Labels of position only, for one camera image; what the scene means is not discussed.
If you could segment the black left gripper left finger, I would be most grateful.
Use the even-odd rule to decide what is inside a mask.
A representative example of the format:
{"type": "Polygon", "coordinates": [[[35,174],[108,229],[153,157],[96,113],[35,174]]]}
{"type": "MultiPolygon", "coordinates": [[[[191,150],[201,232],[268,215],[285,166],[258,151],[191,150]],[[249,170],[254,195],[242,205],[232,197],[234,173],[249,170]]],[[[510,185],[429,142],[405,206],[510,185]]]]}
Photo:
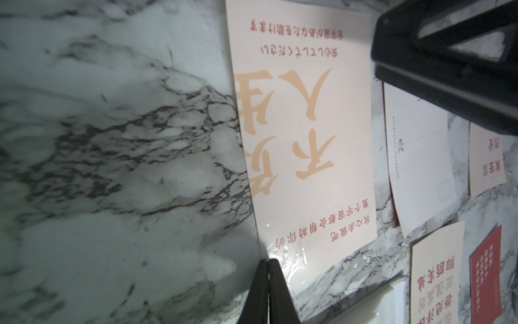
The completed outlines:
{"type": "Polygon", "coordinates": [[[263,259],[256,268],[250,290],[238,324],[267,324],[269,297],[268,261],[263,259]]]}

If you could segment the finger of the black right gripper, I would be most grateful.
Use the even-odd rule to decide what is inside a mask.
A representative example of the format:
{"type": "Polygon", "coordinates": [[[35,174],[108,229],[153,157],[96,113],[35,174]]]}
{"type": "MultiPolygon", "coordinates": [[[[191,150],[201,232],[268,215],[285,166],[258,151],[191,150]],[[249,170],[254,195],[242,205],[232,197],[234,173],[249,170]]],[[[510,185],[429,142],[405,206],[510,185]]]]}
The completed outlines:
{"type": "Polygon", "coordinates": [[[371,58],[376,77],[487,130],[517,135],[517,2],[420,37],[433,18],[465,1],[405,1],[376,23],[371,58]],[[500,59],[491,61],[453,46],[504,34],[500,59]]]}

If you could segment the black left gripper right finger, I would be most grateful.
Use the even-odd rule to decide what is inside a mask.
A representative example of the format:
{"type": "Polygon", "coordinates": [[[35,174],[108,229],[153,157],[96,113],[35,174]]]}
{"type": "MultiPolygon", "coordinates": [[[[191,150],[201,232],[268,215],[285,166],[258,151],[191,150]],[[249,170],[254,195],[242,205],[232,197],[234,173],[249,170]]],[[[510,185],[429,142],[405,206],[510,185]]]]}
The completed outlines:
{"type": "Polygon", "coordinates": [[[271,324],[301,324],[277,259],[268,262],[269,320],[271,324]]]}

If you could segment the white postcard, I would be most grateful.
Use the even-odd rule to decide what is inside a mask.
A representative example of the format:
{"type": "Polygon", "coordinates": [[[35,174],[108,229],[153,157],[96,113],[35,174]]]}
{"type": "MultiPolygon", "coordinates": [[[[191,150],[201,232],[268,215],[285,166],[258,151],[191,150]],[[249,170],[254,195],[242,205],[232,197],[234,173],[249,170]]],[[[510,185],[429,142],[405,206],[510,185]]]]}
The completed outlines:
{"type": "Polygon", "coordinates": [[[457,200],[448,113],[388,83],[383,94],[391,190],[408,237],[457,200]]]}

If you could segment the white photo album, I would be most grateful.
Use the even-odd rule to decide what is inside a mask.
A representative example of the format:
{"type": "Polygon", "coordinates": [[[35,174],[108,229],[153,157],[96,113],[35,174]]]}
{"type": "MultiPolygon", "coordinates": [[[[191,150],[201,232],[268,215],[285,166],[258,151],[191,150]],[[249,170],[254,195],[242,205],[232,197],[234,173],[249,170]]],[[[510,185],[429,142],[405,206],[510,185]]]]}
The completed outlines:
{"type": "Polygon", "coordinates": [[[331,324],[407,323],[409,278],[400,276],[330,321],[331,324]]]}

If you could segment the pink card gold character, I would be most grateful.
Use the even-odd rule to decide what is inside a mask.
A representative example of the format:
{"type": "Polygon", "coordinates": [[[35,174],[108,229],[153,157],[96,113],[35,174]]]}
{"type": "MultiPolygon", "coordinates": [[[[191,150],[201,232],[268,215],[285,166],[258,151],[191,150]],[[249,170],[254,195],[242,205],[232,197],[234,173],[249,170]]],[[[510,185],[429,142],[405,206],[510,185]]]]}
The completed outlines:
{"type": "Polygon", "coordinates": [[[291,1],[227,1],[258,236],[300,289],[376,240],[372,18],[291,1]]]}

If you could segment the pink card four text rows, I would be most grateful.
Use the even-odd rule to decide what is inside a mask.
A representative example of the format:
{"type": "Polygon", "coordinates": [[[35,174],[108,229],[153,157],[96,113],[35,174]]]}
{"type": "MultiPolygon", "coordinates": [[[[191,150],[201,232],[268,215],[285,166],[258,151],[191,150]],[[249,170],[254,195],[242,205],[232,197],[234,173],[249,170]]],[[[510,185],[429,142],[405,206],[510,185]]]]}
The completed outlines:
{"type": "Polygon", "coordinates": [[[465,222],[444,226],[411,249],[410,323],[458,323],[465,222]]]}

